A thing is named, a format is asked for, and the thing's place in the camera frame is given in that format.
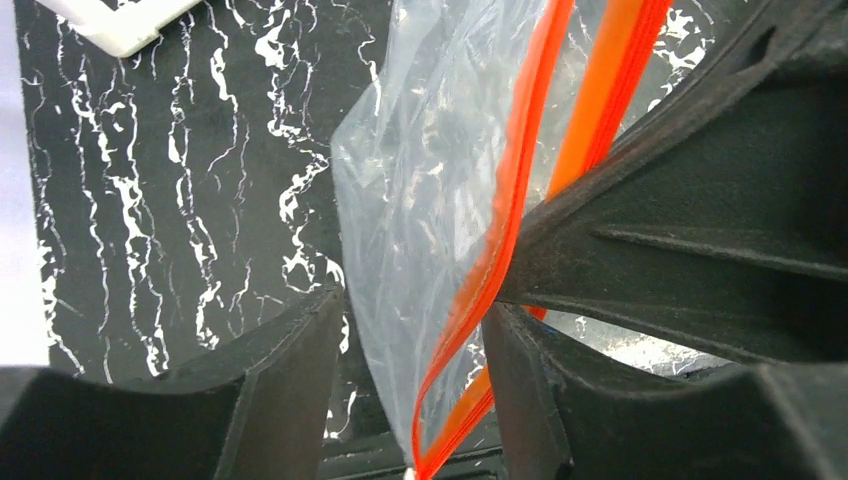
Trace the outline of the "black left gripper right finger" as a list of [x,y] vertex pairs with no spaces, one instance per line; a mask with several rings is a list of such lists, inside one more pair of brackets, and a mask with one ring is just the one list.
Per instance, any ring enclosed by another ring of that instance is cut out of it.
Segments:
[[685,381],[618,362],[514,305],[482,332],[513,479],[843,479],[843,364]]

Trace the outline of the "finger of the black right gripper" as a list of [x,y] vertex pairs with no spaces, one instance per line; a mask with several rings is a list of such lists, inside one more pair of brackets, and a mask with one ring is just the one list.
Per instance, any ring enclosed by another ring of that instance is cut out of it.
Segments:
[[526,218],[502,302],[740,363],[847,357],[847,5],[755,1]]

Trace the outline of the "clear zip bag orange zipper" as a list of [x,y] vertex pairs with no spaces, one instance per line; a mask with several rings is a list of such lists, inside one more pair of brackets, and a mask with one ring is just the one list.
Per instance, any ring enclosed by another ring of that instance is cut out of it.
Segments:
[[731,1],[398,1],[335,131],[343,266],[406,479],[492,409],[480,326],[528,211],[597,166],[730,24]]

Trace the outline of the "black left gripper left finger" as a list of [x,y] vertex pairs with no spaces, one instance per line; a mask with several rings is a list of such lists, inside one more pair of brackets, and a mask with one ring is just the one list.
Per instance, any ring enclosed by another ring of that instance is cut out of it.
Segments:
[[313,479],[344,293],[165,373],[102,384],[49,367],[1,371],[5,479]]

